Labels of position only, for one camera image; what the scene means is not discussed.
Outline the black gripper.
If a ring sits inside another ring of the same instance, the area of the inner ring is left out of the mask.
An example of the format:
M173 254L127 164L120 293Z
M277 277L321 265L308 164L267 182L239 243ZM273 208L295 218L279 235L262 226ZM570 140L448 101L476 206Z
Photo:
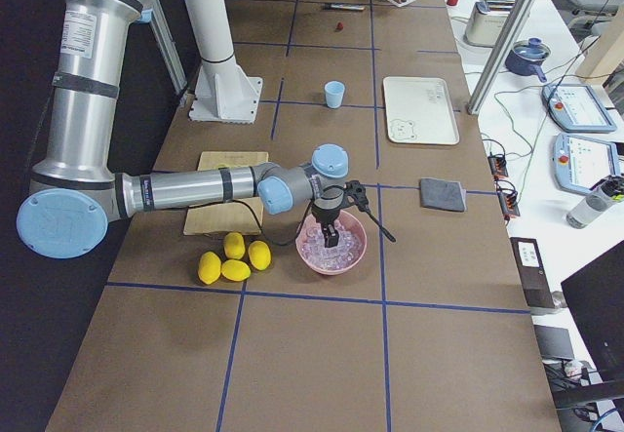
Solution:
M312 216L321 225L324 247L336 247L339 233L333 223L338 218L344 199L343 185L330 185L316 198L312 205Z

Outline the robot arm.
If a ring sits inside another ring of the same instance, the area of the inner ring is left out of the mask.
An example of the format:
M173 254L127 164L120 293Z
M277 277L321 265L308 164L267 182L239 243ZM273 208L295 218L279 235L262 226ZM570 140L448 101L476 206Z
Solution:
M306 203L324 243L339 239L346 206L349 159L335 144L317 147L292 169L274 163L199 172L113 173L109 154L122 134L138 130L122 120L118 103L130 27L152 22L167 32L158 0L64 0L58 69L51 83L51 121L45 158L29 172L29 190L16 228L38 255L66 259L93 250L111 222L141 212L192 209L258 198L277 215Z

